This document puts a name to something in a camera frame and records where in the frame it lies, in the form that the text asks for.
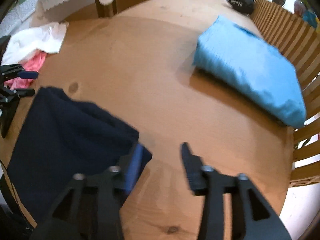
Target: black cable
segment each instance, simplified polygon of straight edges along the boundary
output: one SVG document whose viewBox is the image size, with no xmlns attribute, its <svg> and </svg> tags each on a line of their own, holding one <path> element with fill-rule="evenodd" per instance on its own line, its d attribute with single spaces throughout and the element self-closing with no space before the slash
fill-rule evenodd
<svg viewBox="0 0 320 240">
<path fill-rule="evenodd" d="M 7 173 L 7 176 L 8 176 L 7 168 L 6 168 L 6 166 L 4 165 L 4 163 L 2 162 L 1 159 L 0 159 L 0 163 L 1 163 L 2 167 L 4 168 L 4 170 L 5 170 L 5 172 Z M 22 212 L 22 210 L 21 210 L 21 208 L 20 208 L 20 205 L 19 205 L 19 202 L 18 202 L 18 198 L 17 198 L 16 192 L 15 192 L 15 189 L 14 189 L 14 187 L 13 187 L 13 184 L 12 184 L 11 180 L 10 180 L 10 184 L 11 184 L 11 188 L 12 188 L 12 191 L 13 191 L 14 200 L 15 200 L 15 202 L 17 203 L 18 208 L 19 208 L 19 211 L 20 211 L 20 213 L 21 213 L 21 215 L 22 215 L 22 217 L 23 217 L 23 219 L 24 219 L 24 221 L 25 221 L 25 223 L 26 223 L 26 226 L 27 226 L 26 229 L 29 229 L 29 230 L 33 231 L 34 228 L 31 226 L 31 224 L 29 223 L 29 221 L 27 220 L 27 218 L 24 216 L 24 214 L 23 214 L 23 212 Z"/>
</svg>

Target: wood knot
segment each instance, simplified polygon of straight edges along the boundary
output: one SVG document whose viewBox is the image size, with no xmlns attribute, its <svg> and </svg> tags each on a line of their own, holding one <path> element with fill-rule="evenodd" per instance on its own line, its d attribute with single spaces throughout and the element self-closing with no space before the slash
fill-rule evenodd
<svg viewBox="0 0 320 240">
<path fill-rule="evenodd" d="M 172 226 L 167 229 L 167 234 L 174 234 L 174 233 L 177 233 L 178 231 L 179 231 L 179 227 Z"/>
<path fill-rule="evenodd" d="M 77 92 L 79 89 L 79 84 L 78 82 L 73 82 L 70 86 L 69 86 L 69 93 L 74 94 L 75 92 Z"/>
</svg>

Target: yellow object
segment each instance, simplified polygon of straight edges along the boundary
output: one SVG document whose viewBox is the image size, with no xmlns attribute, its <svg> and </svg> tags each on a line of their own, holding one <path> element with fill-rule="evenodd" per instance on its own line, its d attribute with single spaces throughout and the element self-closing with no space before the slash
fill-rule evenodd
<svg viewBox="0 0 320 240">
<path fill-rule="evenodd" d="M 320 20 L 319 20 L 318 17 L 316 18 L 316 21 L 317 21 L 317 29 L 316 29 L 316 32 L 317 32 L 317 33 L 320 33 Z"/>
</svg>

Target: light blue towel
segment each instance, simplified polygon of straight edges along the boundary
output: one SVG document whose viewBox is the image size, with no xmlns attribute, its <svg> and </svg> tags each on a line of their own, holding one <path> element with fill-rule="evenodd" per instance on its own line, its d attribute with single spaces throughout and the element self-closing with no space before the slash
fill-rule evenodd
<svg viewBox="0 0 320 240">
<path fill-rule="evenodd" d="M 301 128 L 306 108 L 294 66 L 277 48 L 218 16 L 198 38 L 194 65 L 246 95 L 284 124 Z"/>
</svg>

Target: wooden table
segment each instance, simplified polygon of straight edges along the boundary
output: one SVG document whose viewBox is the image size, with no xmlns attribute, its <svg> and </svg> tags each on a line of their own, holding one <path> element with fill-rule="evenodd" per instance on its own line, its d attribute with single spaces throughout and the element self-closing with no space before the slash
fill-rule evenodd
<svg viewBox="0 0 320 240">
<path fill-rule="evenodd" d="M 121 209 L 126 239 L 196 239 L 203 198 L 188 189 L 182 142 L 222 173 L 248 174 L 281 211 L 291 173 L 292 130 L 192 65 L 198 36 L 219 14 L 259 33 L 222 0 L 150 0 L 112 19 L 71 22 L 61 52 L 46 59 L 33 85 L 60 87 L 71 98 L 95 102 L 135 127 L 153 153 Z M 31 100 L 21 100 L 0 141 L 5 165 Z M 229 239 L 229 202 L 225 206 Z M 168 234 L 171 226 L 178 231 Z"/>
</svg>

